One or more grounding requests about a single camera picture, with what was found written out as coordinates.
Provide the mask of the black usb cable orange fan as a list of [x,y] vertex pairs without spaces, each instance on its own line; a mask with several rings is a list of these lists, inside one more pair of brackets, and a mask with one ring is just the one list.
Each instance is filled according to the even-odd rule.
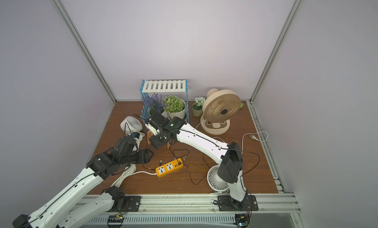
[[148,144],[149,138],[148,138],[147,134],[145,135],[144,138],[145,138],[145,141],[146,141],[145,149],[149,149],[150,153],[152,153],[153,155],[152,155],[151,160],[148,163],[142,164],[142,168],[147,170],[150,173],[154,173],[155,168],[157,168],[159,166],[159,163],[160,163],[159,154],[158,154],[158,151],[154,147],[151,147],[151,145]]

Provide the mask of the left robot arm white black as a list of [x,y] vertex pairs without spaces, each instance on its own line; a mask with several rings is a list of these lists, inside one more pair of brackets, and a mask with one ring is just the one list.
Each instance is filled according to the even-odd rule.
[[95,216],[108,211],[121,212],[127,206],[126,195],[111,186],[90,203],[73,207],[94,187],[115,175],[121,167],[147,163],[153,153],[139,149],[143,133],[120,138],[114,147],[91,159],[79,175],[49,202],[30,215],[21,214],[12,223],[14,228],[78,228]]

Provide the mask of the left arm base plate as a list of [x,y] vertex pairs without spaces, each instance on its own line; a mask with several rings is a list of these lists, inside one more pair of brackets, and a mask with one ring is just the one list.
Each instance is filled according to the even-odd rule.
[[110,210],[107,212],[138,212],[141,204],[141,196],[126,195],[116,198]]

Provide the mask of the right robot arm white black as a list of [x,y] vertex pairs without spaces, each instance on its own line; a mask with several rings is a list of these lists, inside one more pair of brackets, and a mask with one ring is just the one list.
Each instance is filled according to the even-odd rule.
[[227,144],[215,140],[178,117],[170,120],[155,113],[145,123],[153,133],[150,142],[156,149],[172,140],[194,147],[220,166],[217,175],[228,184],[232,203],[241,205],[247,199],[243,181],[243,155],[237,143]]

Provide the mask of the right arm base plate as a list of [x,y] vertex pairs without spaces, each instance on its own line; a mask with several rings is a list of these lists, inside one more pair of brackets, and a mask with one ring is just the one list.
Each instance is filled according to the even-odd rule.
[[242,201],[237,201],[229,194],[219,195],[213,201],[219,207],[219,211],[258,211],[258,202],[254,195],[246,194]]

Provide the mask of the yellow power strip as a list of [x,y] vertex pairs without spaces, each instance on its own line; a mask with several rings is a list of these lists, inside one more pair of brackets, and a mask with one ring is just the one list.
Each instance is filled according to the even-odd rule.
[[183,161],[181,158],[178,158],[170,163],[164,164],[156,168],[156,175],[158,178],[166,176],[172,172],[175,172],[184,167]]

